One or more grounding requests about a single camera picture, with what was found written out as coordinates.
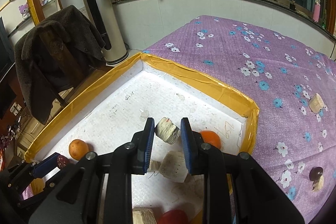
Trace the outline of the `yellow-rimmed white foam tray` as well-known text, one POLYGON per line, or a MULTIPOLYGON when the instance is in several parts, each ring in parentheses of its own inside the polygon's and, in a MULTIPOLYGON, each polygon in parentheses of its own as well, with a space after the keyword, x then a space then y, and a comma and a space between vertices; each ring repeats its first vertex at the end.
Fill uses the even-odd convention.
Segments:
MULTIPOLYGON (((230 165, 248 158, 255 146, 259 108, 236 89, 192 69, 139 53, 110 70, 64 108, 25 154, 43 161, 69 155, 80 139, 90 151, 59 172, 60 182, 43 205, 51 223, 132 223, 134 208, 183 208, 203 223, 230 221, 230 165), (147 118, 154 128, 169 118, 180 130, 188 118, 198 146, 197 174, 184 183, 158 171, 142 173, 141 137, 147 118), (203 130, 217 133, 221 149, 205 143, 203 130)), ((173 144, 154 132, 150 160, 169 151, 183 153, 181 136, 173 144)))

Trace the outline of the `dark plum near foam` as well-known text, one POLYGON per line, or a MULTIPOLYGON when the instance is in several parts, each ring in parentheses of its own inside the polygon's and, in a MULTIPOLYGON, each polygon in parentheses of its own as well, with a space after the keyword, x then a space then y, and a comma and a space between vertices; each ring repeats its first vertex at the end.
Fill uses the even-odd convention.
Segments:
POLYGON ((321 166, 316 166, 310 170, 309 179, 310 181, 318 181, 323 175, 323 168, 321 166))

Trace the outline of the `beige foam piece round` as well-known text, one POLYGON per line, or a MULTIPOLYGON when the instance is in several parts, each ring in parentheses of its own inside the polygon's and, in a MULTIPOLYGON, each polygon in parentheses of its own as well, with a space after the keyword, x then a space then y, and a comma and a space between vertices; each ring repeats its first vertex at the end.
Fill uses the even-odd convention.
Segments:
POLYGON ((324 176, 321 175, 319 179, 315 180, 313 182, 313 189, 312 192, 318 192, 320 191, 324 186, 324 176))

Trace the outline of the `wooden chair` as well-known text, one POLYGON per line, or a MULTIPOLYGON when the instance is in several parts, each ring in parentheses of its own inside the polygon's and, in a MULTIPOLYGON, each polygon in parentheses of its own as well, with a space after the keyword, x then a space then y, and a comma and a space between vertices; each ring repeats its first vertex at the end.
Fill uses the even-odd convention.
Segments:
POLYGON ((57 63, 58 67, 62 70, 63 74, 70 82, 73 88, 70 94, 66 96, 70 99, 72 95, 78 90, 80 85, 89 76, 92 69, 88 66, 81 66, 80 63, 70 53, 62 39, 56 35, 52 28, 47 27, 39 33, 41 42, 45 46, 46 50, 57 63))

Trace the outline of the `silver tower air conditioner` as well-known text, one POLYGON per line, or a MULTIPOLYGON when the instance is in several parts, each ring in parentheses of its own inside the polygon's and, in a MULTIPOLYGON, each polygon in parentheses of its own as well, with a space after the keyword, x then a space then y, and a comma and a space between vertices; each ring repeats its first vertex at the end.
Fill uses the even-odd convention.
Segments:
POLYGON ((108 65, 114 66, 128 57, 111 0, 83 0, 89 19, 94 24, 105 46, 102 53, 108 65))

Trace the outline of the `dark red ridged fruit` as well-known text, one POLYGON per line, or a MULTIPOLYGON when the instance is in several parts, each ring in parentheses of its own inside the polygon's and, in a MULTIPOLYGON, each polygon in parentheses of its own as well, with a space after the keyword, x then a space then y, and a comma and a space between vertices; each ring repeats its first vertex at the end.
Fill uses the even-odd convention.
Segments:
POLYGON ((69 159, 63 155, 58 155, 57 157, 57 167, 59 169, 64 169, 70 163, 69 159))

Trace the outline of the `small beige foam chunk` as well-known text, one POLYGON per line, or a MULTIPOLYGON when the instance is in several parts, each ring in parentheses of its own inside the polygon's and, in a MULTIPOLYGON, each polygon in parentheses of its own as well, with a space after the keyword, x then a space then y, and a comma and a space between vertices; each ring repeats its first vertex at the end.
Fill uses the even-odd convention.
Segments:
POLYGON ((160 166, 161 166, 160 161, 151 160, 147 172, 157 172, 159 171, 160 166))

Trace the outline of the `red cherry tomato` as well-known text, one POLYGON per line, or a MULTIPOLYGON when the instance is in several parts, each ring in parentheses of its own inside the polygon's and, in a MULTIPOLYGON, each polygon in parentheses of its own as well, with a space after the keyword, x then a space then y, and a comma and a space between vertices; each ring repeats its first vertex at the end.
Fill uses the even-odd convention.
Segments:
POLYGON ((180 209, 170 210, 164 213, 157 224, 188 224, 189 219, 187 214, 180 209))

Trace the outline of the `dull orange fruit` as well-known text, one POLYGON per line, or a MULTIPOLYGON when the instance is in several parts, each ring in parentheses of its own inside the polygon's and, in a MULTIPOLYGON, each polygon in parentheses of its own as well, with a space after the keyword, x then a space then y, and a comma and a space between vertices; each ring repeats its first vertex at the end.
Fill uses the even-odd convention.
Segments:
POLYGON ((89 152, 89 146, 86 142, 75 139, 70 143, 68 150, 72 159, 79 161, 89 152))

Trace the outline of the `purple floral tablecloth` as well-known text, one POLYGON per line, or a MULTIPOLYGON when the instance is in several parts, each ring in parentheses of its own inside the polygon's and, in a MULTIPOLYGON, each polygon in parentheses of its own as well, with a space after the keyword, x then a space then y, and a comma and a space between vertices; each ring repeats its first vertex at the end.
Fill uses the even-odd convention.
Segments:
POLYGON ((206 73, 259 107, 253 158, 309 223, 335 187, 335 62, 284 34, 217 16, 199 16, 146 53, 206 73), (325 106, 314 114, 318 93, 325 106), (323 168, 312 192, 310 170, 323 168))

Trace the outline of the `bright orange fruit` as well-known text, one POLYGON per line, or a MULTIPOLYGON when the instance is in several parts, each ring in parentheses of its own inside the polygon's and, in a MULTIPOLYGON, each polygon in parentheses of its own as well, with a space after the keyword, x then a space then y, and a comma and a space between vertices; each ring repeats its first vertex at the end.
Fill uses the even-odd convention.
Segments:
POLYGON ((221 149, 221 139, 217 133, 210 130, 203 130, 200 134, 205 143, 209 143, 210 145, 221 149))

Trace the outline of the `beige foam piece small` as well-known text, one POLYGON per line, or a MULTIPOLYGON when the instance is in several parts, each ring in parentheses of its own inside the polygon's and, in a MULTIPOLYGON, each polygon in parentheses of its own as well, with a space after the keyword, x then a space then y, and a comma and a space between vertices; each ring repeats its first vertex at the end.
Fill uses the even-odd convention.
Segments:
POLYGON ((163 117, 157 123, 154 131, 159 139, 171 145, 173 145, 181 135, 181 130, 166 117, 163 117))

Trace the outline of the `pink bottle on sill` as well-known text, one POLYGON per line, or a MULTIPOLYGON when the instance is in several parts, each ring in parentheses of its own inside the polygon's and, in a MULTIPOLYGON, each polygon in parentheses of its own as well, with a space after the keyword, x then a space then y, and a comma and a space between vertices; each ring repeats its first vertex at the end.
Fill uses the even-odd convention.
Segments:
POLYGON ((314 10, 313 10, 313 21, 319 22, 319 15, 321 12, 321 0, 315 0, 314 10))

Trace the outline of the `beige foam block in tray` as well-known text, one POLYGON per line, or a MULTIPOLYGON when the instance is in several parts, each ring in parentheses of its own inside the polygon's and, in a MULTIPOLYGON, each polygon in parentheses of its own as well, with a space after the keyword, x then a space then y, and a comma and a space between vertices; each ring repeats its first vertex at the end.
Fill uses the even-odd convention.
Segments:
POLYGON ((134 208, 132 217, 133 224, 157 224, 153 211, 148 208, 134 208))

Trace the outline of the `large beige foam block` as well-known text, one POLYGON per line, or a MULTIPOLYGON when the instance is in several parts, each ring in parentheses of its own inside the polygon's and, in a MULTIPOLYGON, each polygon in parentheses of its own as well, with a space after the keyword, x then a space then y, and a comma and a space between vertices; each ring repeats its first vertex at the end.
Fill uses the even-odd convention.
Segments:
POLYGON ((177 183, 184 183, 189 173, 184 154, 179 151, 169 151, 158 171, 163 177, 177 183))

